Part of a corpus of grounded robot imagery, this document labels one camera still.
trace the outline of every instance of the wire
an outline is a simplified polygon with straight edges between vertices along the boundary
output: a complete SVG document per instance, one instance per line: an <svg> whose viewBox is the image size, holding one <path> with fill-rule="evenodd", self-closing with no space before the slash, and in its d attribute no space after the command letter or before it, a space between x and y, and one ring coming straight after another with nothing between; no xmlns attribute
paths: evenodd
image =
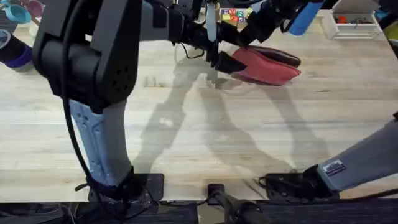
<svg viewBox="0 0 398 224"><path fill-rule="evenodd" d="M42 212L42 213L38 213L38 212L30 213L30 210L26 214L18 214L18 213L14 213L14 212L0 211L0 217L1 216L3 216L3 217L37 217L37 216L51 215L51 214L57 213L58 211L59 211L58 206L56 209L53 209L48 212Z"/></svg>
<svg viewBox="0 0 398 224"><path fill-rule="evenodd" d="M73 145L73 149L75 150L75 154L78 158L78 161L81 165L81 168L83 169L86 178L88 179L89 182L94 183L93 186L93 191L96 195L97 200L99 201L99 204L101 205L101 208L103 211L108 214L110 217L112 217L115 220L119 220L120 218L116 217L113 215L111 212L109 212L102 201L101 195L98 192L98 188L96 186L96 182L93 180L93 177L91 176L86 162L83 158L83 155L81 154L79 144L76 139L76 133L73 128L73 123L72 123L72 118L70 114L70 105L69 105L69 99L68 99L68 85L67 85L67 76L69 74L69 66L68 66L68 59L69 59L69 48L72 42L72 29L75 26L75 23L78 22L78 16L80 15L80 12L83 10L83 6L88 2L89 0L79 0L76 3L75 8L72 10L72 14L70 16L70 19L67 24L67 28L65 31L65 38L63 40L63 46L62 46L62 72L61 72L61 93L62 93L62 102L63 102L63 112L65 115L65 121L67 123L67 128L68 128L68 133L70 140Z"/></svg>
<svg viewBox="0 0 398 224"><path fill-rule="evenodd" d="M63 219L64 217L57 217L57 218L52 218L52 219L50 219L50 220L46 220L46 221L44 221L44 222L40 222L40 223L36 223L36 224L45 224L45 223L49 223L49 222L52 222L52 221L55 221L55 220L59 220L59 219Z"/></svg>
<svg viewBox="0 0 398 224"><path fill-rule="evenodd" d="M187 58L188 58L188 59L196 59L196 58L200 58L200 57L204 56L204 54L205 54L205 51L204 51L204 50L202 50L202 52L201 52L201 54L200 54L200 55L196 55L196 56L194 56L194 57L190 57L190 56L188 55L187 49L185 48L185 45L184 45L183 43L179 43L179 44L181 44L181 45L182 45L182 47L184 48L184 51L185 51L185 56L187 56Z"/></svg>
<svg viewBox="0 0 398 224"><path fill-rule="evenodd" d="M243 5L243 4L255 4L255 3L261 2L263 0L252 0L252 1L227 0L227 1L234 5Z"/></svg>
<svg viewBox="0 0 398 224"><path fill-rule="evenodd" d="M260 185L260 187L267 190L268 189L267 185L265 183L263 183L263 181L265 181L265 179L266 179L265 177L260 177L258 180L258 184ZM337 200L328 200L328 201L321 201L321 202L290 202L290 201L286 200L286 202L289 204L275 203L275 202L270 202L270 201L261 201L260 203L265 203L268 205L283 205L283 206L286 206L286 205L333 205L333 204L339 204L339 203L362 202L365 200L373 200L373 199L387 197L387 196L391 196L391 195L395 195L395 194L398 194L398 187L394 188L394 189L390 189L390 190L385 190L383 192L363 196L363 197L349 198L349 199L337 199Z"/></svg>
<svg viewBox="0 0 398 224"><path fill-rule="evenodd" d="M206 200L204 200L204 201L201 201L201 202L194 202L194 203L188 203L188 204L185 204L185 205L179 205L179 204L172 204L173 202L169 202L169 203L163 203L163 204L161 204L161 205L165 205L165 206L169 206L169 207L186 207L186 206L192 206L192 205L194 205L194 206L200 206L200 205L204 205L204 204L206 204L211 198L213 198L215 195L217 194L217 192L213 192L212 194L210 194L209 196L208 196L208 198L206 198Z"/></svg>

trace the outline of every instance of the wooden tabletop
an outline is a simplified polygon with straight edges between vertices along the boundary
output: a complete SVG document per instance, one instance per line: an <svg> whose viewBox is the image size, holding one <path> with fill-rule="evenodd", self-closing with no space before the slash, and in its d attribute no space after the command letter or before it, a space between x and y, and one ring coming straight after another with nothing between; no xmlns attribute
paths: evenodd
<svg viewBox="0 0 398 224"><path fill-rule="evenodd" d="M27 28L15 35L32 43ZM201 58L186 59L180 45L142 43L139 80L125 115L136 172L163 173L164 200L204 199L210 183L225 184L238 198L265 198L254 177L303 171L392 119L398 61L381 39L327 40L318 19L301 37L276 31L263 45L302 59L302 74L285 86L217 73ZM88 189L73 190L85 176L61 99L35 71L16 73L3 65L0 71L0 202L85 201ZM397 184L392 176L343 197Z"/></svg>

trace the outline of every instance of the black mount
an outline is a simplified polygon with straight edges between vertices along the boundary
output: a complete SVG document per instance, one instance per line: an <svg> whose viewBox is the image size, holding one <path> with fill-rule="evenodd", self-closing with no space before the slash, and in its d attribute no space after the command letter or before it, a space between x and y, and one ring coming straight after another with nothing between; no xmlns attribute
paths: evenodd
<svg viewBox="0 0 398 224"><path fill-rule="evenodd" d="M319 177L318 165L301 174L266 174L265 183L269 200L277 203L307 203L338 200L340 196L332 192Z"/></svg>
<svg viewBox="0 0 398 224"><path fill-rule="evenodd" d="M225 224L269 223L257 204L226 194L223 184L209 184L208 196L208 205L221 205L224 208Z"/></svg>
<svg viewBox="0 0 398 224"><path fill-rule="evenodd" d="M151 204L152 201L160 201L163 198L164 175L163 174L135 174L132 168L130 174L118 187L103 186L97 184L98 192L104 202L136 202ZM89 202L97 202L98 199L90 188Z"/></svg>

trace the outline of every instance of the gray robot arm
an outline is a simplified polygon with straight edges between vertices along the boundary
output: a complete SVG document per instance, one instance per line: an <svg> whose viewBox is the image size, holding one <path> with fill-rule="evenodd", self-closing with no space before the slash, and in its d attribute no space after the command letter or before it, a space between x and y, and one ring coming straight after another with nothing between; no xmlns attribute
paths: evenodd
<svg viewBox="0 0 398 224"><path fill-rule="evenodd" d="M371 136L318 165L317 172L332 192L341 192L398 173L398 122L391 121Z"/></svg>
<svg viewBox="0 0 398 224"><path fill-rule="evenodd" d="M338 198L338 193L398 173L398 122L303 174L267 174L259 182L271 200L313 201Z"/></svg>

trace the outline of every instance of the black cable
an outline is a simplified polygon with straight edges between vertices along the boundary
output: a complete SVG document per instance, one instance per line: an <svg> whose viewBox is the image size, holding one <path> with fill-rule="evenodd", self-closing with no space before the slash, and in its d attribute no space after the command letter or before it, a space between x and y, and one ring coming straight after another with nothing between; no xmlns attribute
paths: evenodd
<svg viewBox="0 0 398 224"><path fill-rule="evenodd" d="M190 57L190 56L188 55L187 49L185 48L184 44L183 44L183 43L179 43L179 44L181 44L181 45L182 45L182 47L184 48L185 55L187 56L187 58L188 58L188 59L196 59L196 58L200 58L200 57L204 56L204 54L205 54L205 51L204 51L204 50L202 50L202 52L201 52L201 54L200 54L200 55L196 55L196 56L194 56L194 57Z"/></svg>
<svg viewBox="0 0 398 224"><path fill-rule="evenodd" d="M260 177L258 180L258 184L260 185L260 187L267 190L266 184L262 182L263 180L265 181L265 179L266 179L265 177ZM362 202L365 200L373 200L373 199L387 197L387 196L391 196L391 195L395 195L395 194L398 194L398 187L394 188L394 189L390 189L390 190L385 190L385 191L382 191L379 193L366 195L363 197L357 197L357 198L327 200L327 201L321 201L321 202L290 202L290 201L286 200L286 202L289 204L275 203L275 202L270 202L270 201L261 201L260 203L265 203L268 205L283 205L283 206L286 206L286 205L334 205L334 204L338 204L338 203Z"/></svg>
<svg viewBox="0 0 398 224"><path fill-rule="evenodd" d="M176 208L179 208L179 207L186 207L186 206L200 206L200 205L204 205L204 204L206 204L208 201L209 201L209 199L210 198L208 198L208 199L206 199L206 200L204 200L204 201L201 201L201 202L193 202L193 203L188 203L188 204L185 204L185 205L179 205L179 204L173 204L174 202L171 202L171 203L162 203L162 204L160 204L160 205L163 205L163 206L168 206L168 207L176 207Z"/></svg>
<svg viewBox="0 0 398 224"><path fill-rule="evenodd" d="M52 218L52 219L49 219L49 220L46 220L46 221L43 221L43 222L40 222L40 223L35 223L35 224L45 224L45 223L49 223L49 222L54 222L55 220L63 220L64 218L65 218L64 216L57 217L57 218Z"/></svg>
<svg viewBox="0 0 398 224"><path fill-rule="evenodd" d="M69 18L68 24L67 24L67 28L65 31L65 36L64 36L64 40L63 40L63 46L62 46L62 72L61 72L61 92L62 92L62 102L63 102L63 112L65 114L65 121L67 123L67 127L68 127L68 133L69 133L69 137L70 140L72 142L73 145L73 149L75 150L75 154L78 158L78 161L81 165L81 168L83 169L86 178L88 179L89 182L94 183L93 186L91 186L93 188L93 191L96 195L96 198L99 202L99 204L101 205L101 208L103 209L103 211L108 214L110 217L112 217L115 220L119 220L121 221L120 218L116 217L115 215L113 215L111 212L109 212L105 206L104 203L102 201L101 195L98 192L98 188L95 184L95 181L93 180L93 177L90 174L90 171L86 165L86 162L81 154L80 148L79 148L79 144L77 142L76 139L76 134L75 134L75 130L73 128L73 123L72 123L72 118L71 118L71 114L70 114L70 105L69 105L69 99L68 99L68 85L67 85L67 76L69 74L69 66L68 66L68 61L69 61L69 48L72 42L72 30L75 26L75 24L78 22L78 16L80 15L80 12L83 10L83 6L88 2L89 0L79 0L77 1L74 9L72 10L72 14Z"/></svg>
<svg viewBox="0 0 398 224"><path fill-rule="evenodd" d="M243 5L243 4L255 4L257 2L261 2L263 0L251 0L251 1L239 1L239 0L227 0L229 3L234 5Z"/></svg>

